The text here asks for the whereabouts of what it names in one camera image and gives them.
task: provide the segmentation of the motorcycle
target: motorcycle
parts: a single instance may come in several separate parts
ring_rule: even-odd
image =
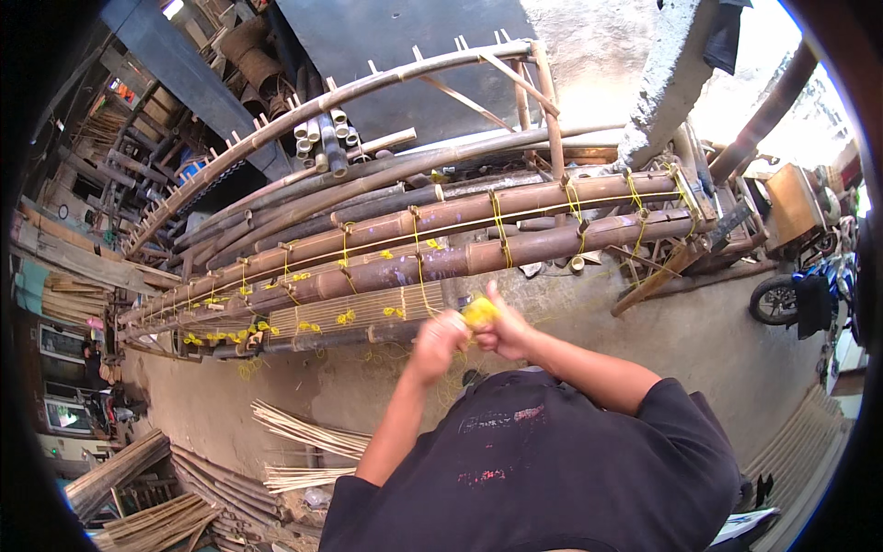
[[[80,403],[86,407],[96,428],[111,438],[117,432],[117,424],[129,420],[138,421],[142,415],[147,413],[147,404],[144,401],[131,400],[126,396],[123,386],[120,384],[88,395],[78,391],[77,397]]]
[[[854,219],[843,217],[840,231],[833,234],[833,247],[817,251],[792,272],[767,278],[754,289],[748,305],[751,316],[769,326],[791,327],[797,324],[799,339],[820,329],[836,329],[841,301],[848,308],[848,321],[857,335],[854,321],[854,298],[857,257]]]

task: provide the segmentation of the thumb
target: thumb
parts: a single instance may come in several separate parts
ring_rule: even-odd
[[[490,299],[491,303],[497,308],[506,307],[506,302],[502,300],[502,295],[500,295],[500,292],[497,289],[496,280],[491,280],[487,283],[487,298]]]

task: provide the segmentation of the person's left hand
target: person's left hand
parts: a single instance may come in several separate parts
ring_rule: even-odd
[[[422,385],[432,386],[448,371],[454,350],[467,349],[469,336],[469,328],[457,311],[447,310],[426,321],[417,334],[408,370]]]

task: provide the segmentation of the person's right hand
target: person's right hand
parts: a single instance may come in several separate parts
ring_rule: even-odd
[[[517,310],[506,305],[497,290],[496,280],[487,283],[487,298],[497,307],[500,315],[494,323],[475,329],[475,341],[483,351],[495,351],[506,359],[526,358],[536,330]]]

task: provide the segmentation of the person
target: person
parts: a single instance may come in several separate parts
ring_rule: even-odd
[[[527,359],[471,386],[418,437],[428,390],[470,337],[426,322],[354,476],[337,480],[320,550],[704,550],[738,496],[713,414],[671,378],[527,324],[502,300],[474,329],[486,351]]]
[[[83,359],[86,360],[86,381],[92,389],[106,389],[108,383],[102,378],[102,354],[98,352],[91,341],[83,341],[80,344],[83,351]]]

